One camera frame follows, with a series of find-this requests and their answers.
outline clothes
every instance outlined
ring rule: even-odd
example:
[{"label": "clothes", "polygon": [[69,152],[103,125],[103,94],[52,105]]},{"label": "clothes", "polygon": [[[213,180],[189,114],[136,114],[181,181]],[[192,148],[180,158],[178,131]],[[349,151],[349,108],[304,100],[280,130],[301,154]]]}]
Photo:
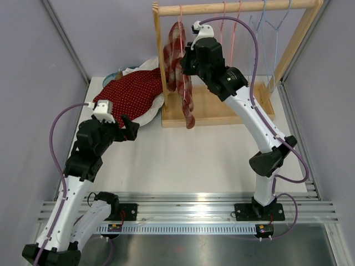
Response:
[{"label": "clothes", "polygon": [[154,99],[163,92],[160,69],[135,71],[119,80],[112,80],[94,98],[113,103],[112,115],[123,127],[120,115],[128,115],[130,120],[142,116],[152,106]]},{"label": "clothes", "polygon": [[[184,26],[181,25],[182,45],[185,46],[186,35]],[[164,67],[168,75],[168,89],[179,93],[182,101],[182,112],[186,119],[186,128],[191,129],[195,126],[195,118],[192,115],[194,103],[192,101],[192,83],[189,76],[182,74],[180,60],[182,58],[180,49],[179,23],[176,22],[169,32],[169,41],[164,46]],[[184,99],[184,80],[185,79],[185,99]]]}]

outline wooden clothes rack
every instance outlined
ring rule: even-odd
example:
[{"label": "wooden clothes rack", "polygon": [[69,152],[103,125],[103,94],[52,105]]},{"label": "wooden clothes rack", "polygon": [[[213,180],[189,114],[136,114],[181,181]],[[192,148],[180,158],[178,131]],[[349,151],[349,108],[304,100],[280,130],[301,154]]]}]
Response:
[{"label": "wooden clothes rack", "polygon": [[[243,2],[240,12],[263,11],[264,4],[264,1]],[[269,0],[265,5],[265,10],[285,10],[288,9],[289,4],[289,0]],[[323,0],[292,0],[291,9],[306,9],[306,11],[278,62],[274,72],[275,81],[278,82],[284,75],[322,5]],[[187,4],[182,5],[181,9],[183,15],[216,14],[224,12],[224,4]],[[236,13],[238,11],[239,3],[226,3],[226,13]],[[160,29],[160,17],[179,15],[180,6],[159,6],[158,2],[153,3],[155,34],[158,45],[161,82],[164,92],[163,127],[184,127],[186,125],[185,118],[181,111],[181,100],[178,93],[169,94],[166,86],[163,41],[161,39]],[[270,88],[276,86],[276,84],[273,83],[273,79],[270,79],[269,86]],[[270,103],[271,93],[267,88],[268,86],[265,86],[263,83],[256,83],[254,95],[265,112],[273,119],[275,113]],[[206,86],[194,86],[192,93],[194,99],[194,111],[192,113],[196,120],[196,126],[242,124],[242,120],[225,103],[222,103],[218,97],[211,94]]]}]

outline polka dot fabric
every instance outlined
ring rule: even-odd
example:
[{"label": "polka dot fabric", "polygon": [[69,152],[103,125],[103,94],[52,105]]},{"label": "polka dot fabric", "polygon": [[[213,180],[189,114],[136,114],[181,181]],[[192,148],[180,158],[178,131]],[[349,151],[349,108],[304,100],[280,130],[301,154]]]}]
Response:
[{"label": "polka dot fabric", "polygon": [[162,92],[160,69],[141,70],[110,81],[94,98],[94,102],[111,101],[112,115],[119,126],[123,127],[120,115],[128,115],[130,120],[140,117],[150,109],[154,99]]}]

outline wooden rod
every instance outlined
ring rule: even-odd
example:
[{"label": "wooden rod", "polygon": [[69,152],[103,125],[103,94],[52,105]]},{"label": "wooden rod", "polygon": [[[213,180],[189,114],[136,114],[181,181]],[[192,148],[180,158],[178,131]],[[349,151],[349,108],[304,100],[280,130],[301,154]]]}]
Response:
[{"label": "wooden rod", "polygon": [[295,56],[298,48],[300,47],[304,37],[306,36],[312,22],[314,21],[316,15],[318,14],[319,10],[321,9],[323,5],[323,0],[317,0],[317,5],[313,8],[309,8],[305,11],[303,14],[300,22],[298,23],[298,26],[293,33],[285,51],[283,52],[283,55],[278,62],[278,65],[275,69],[275,72],[273,73],[275,76],[275,83],[274,84],[274,79],[271,77],[270,82],[268,86],[264,90],[261,90],[261,106],[265,107],[267,105],[267,102],[269,101],[271,97],[271,93],[269,91],[269,86],[271,89],[273,89],[277,83],[280,81],[282,76],[284,75],[287,67],[290,65],[291,60]]},{"label": "wooden rod", "polygon": [[156,45],[158,47],[158,58],[159,58],[159,68],[160,68],[160,75],[161,75],[161,83],[163,85],[164,107],[165,107],[165,111],[168,112],[169,111],[168,87],[166,86],[163,43],[162,43],[162,40],[161,40],[161,29],[160,29],[160,17],[159,17],[159,4],[158,4],[158,2],[154,2],[153,3],[153,17],[154,17],[154,26],[155,26],[155,35],[156,35]]},{"label": "wooden rod", "polygon": [[[283,10],[288,9],[290,2],[288,0],[270,0],[267,1],[265,10]],[[291,9],[313,8],[318,5],[318,0],[292,0]],[[263,11],[264,1],[243,2],[240,12]],[[226,3],[226,13],[239,11],[239,3]],[[224,12],[224,4],[185,4],[182,5],[183,15],[196,14],[216,14]],[[159,7],[159,16],[178,16],[180,15],[180,6]]]}]

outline metal base plate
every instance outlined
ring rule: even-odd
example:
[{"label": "metal base plate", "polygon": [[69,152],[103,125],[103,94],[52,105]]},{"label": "metal base plate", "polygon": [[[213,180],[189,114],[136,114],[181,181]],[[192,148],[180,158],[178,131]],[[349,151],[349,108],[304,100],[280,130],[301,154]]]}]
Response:
[{"label": "metal base plate", "polygon": [[271,215],[273,221],[284,221],[285,213],[283,211],[282,204],[276,203],[274,208],[269,214],[258,218],[252,209],[251,203],[237,203],[234,204],[235,217],[238,222],[248,222],[248,221],[271,221]]}]

